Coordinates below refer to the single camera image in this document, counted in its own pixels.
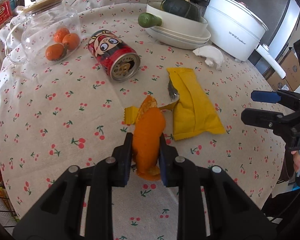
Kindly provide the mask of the person's right hand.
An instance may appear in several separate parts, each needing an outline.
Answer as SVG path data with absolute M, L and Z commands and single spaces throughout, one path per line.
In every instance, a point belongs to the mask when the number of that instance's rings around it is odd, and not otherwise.
M 300 153 L 299 151 L 292 151 L 291 154 L 293 155 L 294 171 L 298 172 L 300 170 Z

